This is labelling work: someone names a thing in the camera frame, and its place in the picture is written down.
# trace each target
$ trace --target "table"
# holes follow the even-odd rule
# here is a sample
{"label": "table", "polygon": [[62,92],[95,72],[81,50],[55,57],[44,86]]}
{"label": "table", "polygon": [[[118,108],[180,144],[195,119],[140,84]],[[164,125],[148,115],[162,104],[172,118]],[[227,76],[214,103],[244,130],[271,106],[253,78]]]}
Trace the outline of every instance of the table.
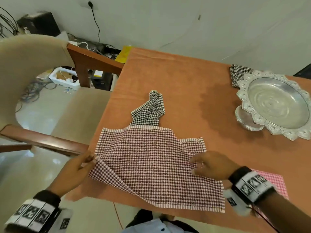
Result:
{"label": "table", "polygon": [[[311,80],[289,77],[311,92]],[[310,185],[311,141],[290,141],[264,129],[243,129],[235,118],[241,104],[237,88],[231,86],[229,65],[133,48],[120,74],[115,90],[103,113],[89,146],[94,151],[103,127],[120,129],[132,121],[130,112],[148,100],[151,90],[163,94],[165,115],[160,126],[174,131],[177,138],[203,137],[208,150],[226,154],[249,168],[281,174],[290,201],[311,215]],[[67,195],[78,200],[84,196],[105,199],[196,221],[251,232],[274,232],[263,219],[240,217],[226,202],[226,213],[159,209],[137,196],[88,178]]]}

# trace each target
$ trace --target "wall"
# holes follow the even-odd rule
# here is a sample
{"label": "wall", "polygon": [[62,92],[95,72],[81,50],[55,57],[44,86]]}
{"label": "wall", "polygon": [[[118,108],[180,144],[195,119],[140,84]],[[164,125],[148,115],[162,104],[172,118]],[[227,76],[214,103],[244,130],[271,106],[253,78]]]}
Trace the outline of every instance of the wall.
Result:
{"label": "wall", "polygon": [[[51,11],[97,41],[88,0],[1,0],[15,18]],[[92,0],[102,43],[133,45],[292,75],[311,63],[311,0]]]}

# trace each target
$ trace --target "checkered cloth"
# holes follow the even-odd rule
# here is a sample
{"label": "checkered cloth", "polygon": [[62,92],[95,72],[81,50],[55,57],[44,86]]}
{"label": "checkered cloth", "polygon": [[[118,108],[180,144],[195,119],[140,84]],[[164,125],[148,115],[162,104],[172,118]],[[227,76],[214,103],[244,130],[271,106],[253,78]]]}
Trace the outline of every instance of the checkered cloth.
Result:
{"label": "checkered cloth", "polygon": [[155,90],[149,93],[149,100],[131,112],[134,125],[158,126],[160,117],[165,114],[163,96]]}
{"label": "checkered cloth", "polygon": [[[253,171],[255,172],[258,172],[259,175],[263,176],[266,180],[270,181],[276,191],[282,195],[285,199],[289,199],[288,198],[288,194],[287,194],[287,190],[286,190],[286,186],[285,186],[285,182],[284,182],[284,179],[281,175],[277,175],[277,174],[274,174],[274,173],[269,173],[269,172],[262,172],[262,171],[258,171],[258,170],[255,170],[255,169],[252,169]],[[258,211],[265,219],[267,219],[267,217],[262,213],[262,211],[260,211],[260,209],[258,207],[255,207],[254,208],[256,209],[256,211]]]}
{"label": "checkered cloth", "polygon": [[177,139],[168,128],[104,128],[89,176],[156,207],[224,212],[222,182],[191,174],[189,159],[205,151],[202,138]]}
{"label": "checkered cloth", "polygon": [[232,86],[235,88],[239,88],[238,82],[240,80],[243,80],[243,75],[244,74],[251,74],[254,70],[245,67],[245,66],[239,66],[239,65],[231,65],[230,68],[230,76],[231,76],[231,83]]}

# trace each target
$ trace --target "wooden chair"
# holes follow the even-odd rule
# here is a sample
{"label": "wooden chair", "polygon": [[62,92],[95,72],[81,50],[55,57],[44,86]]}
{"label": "wooden chair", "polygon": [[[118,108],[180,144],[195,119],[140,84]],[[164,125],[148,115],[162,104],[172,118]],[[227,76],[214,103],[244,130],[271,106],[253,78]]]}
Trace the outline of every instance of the wooden chair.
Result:
{"label": "wooden chair", "polygon": [[[68,156],[86,151],[110,97],[108,91],[90,88],[87,71],[120,74],[123,64],[45,35],[4,39],[0,58],[0,136]],[[15,118],[19,98],[37,75],[58,66],[74,67],[81,88],[51,135],[22,128]],[[29,149],[29,145],[0,146],[0,152]]]}

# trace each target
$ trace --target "silver bowl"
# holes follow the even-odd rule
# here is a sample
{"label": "silver bowl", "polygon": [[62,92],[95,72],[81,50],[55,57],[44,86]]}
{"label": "silver bowl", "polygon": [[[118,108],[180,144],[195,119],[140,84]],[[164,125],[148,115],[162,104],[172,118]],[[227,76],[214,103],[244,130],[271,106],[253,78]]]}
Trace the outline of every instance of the silver bowl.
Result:
{"label": "silver bowl", "polygon": [[238,85],[242,109],[251,114],[256,124],[249,121],[248,115],[236,111],[237,120],[246,129],[256,131],[265,126],[271,134],[282,134],[292,141],[298,137],[310,140],[311,99],[297,82],[284,75],[254,71],[244,74]]}

